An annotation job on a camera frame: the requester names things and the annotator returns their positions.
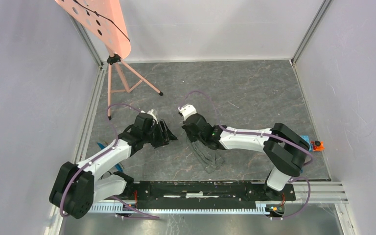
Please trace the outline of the grey cloth napkin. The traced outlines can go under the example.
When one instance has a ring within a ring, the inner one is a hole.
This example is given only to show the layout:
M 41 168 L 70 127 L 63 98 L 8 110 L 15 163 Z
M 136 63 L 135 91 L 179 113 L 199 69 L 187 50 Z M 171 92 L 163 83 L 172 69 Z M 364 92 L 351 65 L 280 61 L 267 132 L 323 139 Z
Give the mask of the grey cloth napkin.
M 200 141 L 190 142 L 189 146 L 203 169 L 208 174 L 219 170 L 225 163 L 224 158 L 217 150 L 209 149 Z

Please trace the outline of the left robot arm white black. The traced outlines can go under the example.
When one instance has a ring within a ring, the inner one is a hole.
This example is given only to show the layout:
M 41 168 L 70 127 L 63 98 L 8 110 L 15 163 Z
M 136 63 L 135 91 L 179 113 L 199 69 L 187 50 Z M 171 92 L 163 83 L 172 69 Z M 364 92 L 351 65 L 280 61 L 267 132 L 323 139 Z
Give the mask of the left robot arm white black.
M 49 202 L 59 208 L 62 217 L 80 219 L 99 201 L 129 199 L 137 192 L 134 179 L 123 172 L 108 177 L 104 174 L 145 144 L 158 148 L 175 140 L 177 137 L 163 119 L 157 119 L 152 112 L 141 112 L 133 124 L 92 157 L 77 164 L 65 162 L 56 176 Z

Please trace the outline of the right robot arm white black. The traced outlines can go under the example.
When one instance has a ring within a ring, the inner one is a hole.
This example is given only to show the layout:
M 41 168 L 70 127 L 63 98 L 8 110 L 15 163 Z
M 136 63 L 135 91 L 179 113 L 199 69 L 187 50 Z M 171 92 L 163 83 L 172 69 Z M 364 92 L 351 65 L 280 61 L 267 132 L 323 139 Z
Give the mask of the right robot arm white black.
M 209 124 L 200 114 L 183 116 L 183 126 L 191 142 L 200 142 L 213 150 L 243 149 L 266 154 L 274 165 L 269 173 L 263 194 L 270 200 L 282 195 L 290 179 L 299 177 L 311 160 L 310 145 L 283 123 L 261 130 L 236 129 Z

